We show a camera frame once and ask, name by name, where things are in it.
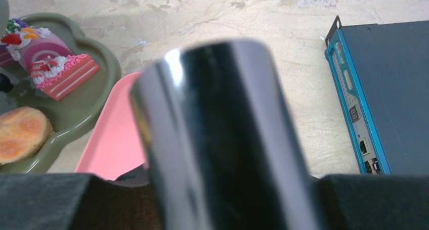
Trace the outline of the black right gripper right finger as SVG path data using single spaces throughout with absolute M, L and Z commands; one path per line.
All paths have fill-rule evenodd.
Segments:
M 313 186 L 331 229 L 428 229 L 427 176 L 334 174 Z

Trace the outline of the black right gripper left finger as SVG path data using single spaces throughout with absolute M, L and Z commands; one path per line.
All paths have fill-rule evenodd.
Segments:
M 145 178 L 2 174 L 1 229 L 160 229 Z

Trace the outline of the paw print bun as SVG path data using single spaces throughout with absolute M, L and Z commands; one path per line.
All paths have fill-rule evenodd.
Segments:
M 1 165 L 25 159 L 38 152 L 54 130 L 40 110 L 21 107 L 1 115 Z

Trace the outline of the green three-tier stand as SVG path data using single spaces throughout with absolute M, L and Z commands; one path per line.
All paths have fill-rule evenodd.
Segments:
M 1 112 L 19 107 L 42 111 L 54 128 L 54 135 L 34 155 L 1 166 L 2 173 L 44 173 L 63 148 L 94 128 L 115 83 L 121 77 L 114 54 L 102 43 L 86 37 L 80 26 L 59 8 L 50 8 L 43 0 L 9 0 L 10 15 L 20 17 L 33 27 L 45 27 L 59 36 L 75 54 L 89 54 L 101 70 L 60 101 L 35 88 L 20 65 L 1 69 L 14 85 L 1 93 Z

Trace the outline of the pink serving tray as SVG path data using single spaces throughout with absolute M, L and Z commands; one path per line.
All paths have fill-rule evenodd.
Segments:
M 114 180 L 145 162 L 130 106 L 131 86 L 140 72 L 121 78 L 111 90 L 75 169 Z

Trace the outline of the pink strawberry triangle cake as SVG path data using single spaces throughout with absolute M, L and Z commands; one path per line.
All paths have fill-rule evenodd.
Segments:
M 30 76 L 36 88 L 59 101 L 100 70 L 88 54 L 47 57 L 32 63 Z

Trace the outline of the black cat-paw tongs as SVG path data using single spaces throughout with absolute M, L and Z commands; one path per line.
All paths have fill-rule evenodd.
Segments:
M 169 51 L 130 101 L 164 229 L 328 229 L 262 42 Z

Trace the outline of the purple swirl roll cake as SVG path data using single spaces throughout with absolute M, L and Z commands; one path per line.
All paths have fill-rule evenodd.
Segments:
M 37 61 L 73 54 L 65 42 L 47 28 L 26 27 L 10 36 L 17 40 L 11 41 L 7 50 L 27 71 Z

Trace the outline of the purple triangle cake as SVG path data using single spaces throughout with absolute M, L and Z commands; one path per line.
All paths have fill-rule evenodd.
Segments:
M 15 60 L 12 58 L 11 54 L 7 50 L 7 46 L 11 41 L 16 41 L 16 38 L 10 36 L 17 31 L 20 31 L 22 28 L 28 27 L 27 23 L 18 18 L 9 19 L 7 26 L 5 28 L 4 34 L 1 36 L 1 67 L 8 67 L 15 63 Z

